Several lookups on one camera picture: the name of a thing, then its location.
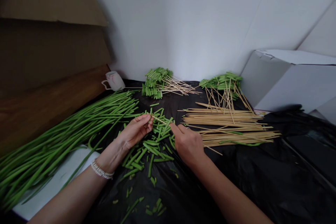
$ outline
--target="bracelet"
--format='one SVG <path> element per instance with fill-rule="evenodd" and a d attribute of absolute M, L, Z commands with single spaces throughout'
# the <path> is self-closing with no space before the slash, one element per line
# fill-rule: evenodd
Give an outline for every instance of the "bracelet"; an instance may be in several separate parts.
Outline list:
<path fill-rule="evenodd" d="M 113 174 L 114 174 L 114 172 L 113 173 L 107 173 L 107 172 L 104 172 L 98 165 L 97 165 L 97 163 L 96 163 L 96 159 L 94 159 L 93 161 L 92 161 L 92 163 L 91 163 L 91 167 L 92 167 L 92 169 L 93 169 L 93 171 L 95 172 L 95 173 L 97 173 L 99 176 L 101 176 L 101 177 L 103 177 L 103 178 L 105 178 L 105 179 L 113 179 L 112 177 L 113 177 Z"/>

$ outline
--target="wooden surface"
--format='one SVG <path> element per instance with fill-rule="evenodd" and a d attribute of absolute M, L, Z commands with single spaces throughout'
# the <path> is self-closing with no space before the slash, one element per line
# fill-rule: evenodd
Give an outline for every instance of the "wooden surface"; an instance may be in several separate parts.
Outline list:
<path fill-rule="evenodd" d="M 0 100 L 0 157 L 28 143 L 101 94 L 103 65 Z"/>

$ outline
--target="mug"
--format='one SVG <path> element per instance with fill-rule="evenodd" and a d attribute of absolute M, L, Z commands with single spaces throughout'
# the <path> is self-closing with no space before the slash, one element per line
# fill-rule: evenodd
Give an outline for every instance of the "mug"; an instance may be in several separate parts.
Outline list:
<path fill-rule="evenodd" d="M 106 80 L 103 80 L 101 83 L 104 85 L 106 90 L 117 91 L 118 89 L 123 90 L 125 88 L 125 83 L 122 78 L 116 71 L 111 71 L 105 74 Z M 108 82 L 110 89 L 105 86 L 104 82 Z"/>

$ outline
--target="white cardboard box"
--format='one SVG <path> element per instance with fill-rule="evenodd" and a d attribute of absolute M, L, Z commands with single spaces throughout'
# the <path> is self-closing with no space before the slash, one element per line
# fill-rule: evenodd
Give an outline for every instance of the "white cardboard box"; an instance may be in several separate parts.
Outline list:
<path fill-rule="evenodd" d="M 336 58 L 304 51 L 256 50 L 241 76 L 255 109 L 277 111 L 301 104 L 306 113 L 336 97 Z"/>
<path fill-rule="evenodd" d="M 336 125 L 336 97 L 317 108 L 329 122 Z"/>

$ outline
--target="cardboard box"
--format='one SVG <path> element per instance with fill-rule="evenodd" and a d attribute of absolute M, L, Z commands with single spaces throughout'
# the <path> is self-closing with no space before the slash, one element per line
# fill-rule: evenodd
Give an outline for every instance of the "cardboard box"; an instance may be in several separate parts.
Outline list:
<path fill-rule="evenodd" d="M 0 0 L 0 97 L 110 63 L 96 0 Z"/>
<path fill-rule="evenodd" d="M 241 76 L 255 109 L 277 111 L 302 104 L 306 113 L 336 96 L 336 58 L 304 51 L 256 50 Z"/>

